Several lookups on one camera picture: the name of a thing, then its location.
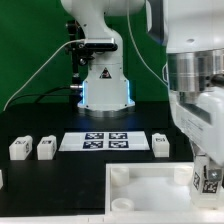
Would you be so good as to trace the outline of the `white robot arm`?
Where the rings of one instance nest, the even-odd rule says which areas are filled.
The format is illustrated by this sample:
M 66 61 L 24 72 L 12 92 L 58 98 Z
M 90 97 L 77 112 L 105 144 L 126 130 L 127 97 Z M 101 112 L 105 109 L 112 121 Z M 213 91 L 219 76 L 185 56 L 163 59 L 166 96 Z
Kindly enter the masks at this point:
M 61 0 L 84 31 L 91 57 L 79 108 L 112 115 L 134 102 L 123 75 L 123 41 L 106 16 L 145 8 L 147 31 L 166 46 L 174 124 L 192 142 L 195 166 L 208 181 L 224 176 L 224 0 Z

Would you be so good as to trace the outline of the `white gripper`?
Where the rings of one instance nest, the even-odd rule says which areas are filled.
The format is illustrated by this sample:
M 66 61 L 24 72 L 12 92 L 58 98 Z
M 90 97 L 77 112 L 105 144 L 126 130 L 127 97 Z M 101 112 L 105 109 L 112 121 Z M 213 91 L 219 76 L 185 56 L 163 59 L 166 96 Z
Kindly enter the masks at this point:
M 181 104 L 176 91 L 169 92 L 174 124 L 193 141 L 208 158 L 207 179 L 219 182 L 224 165 L 224 89 L 212 87 L 201 93 L 195 104 Z

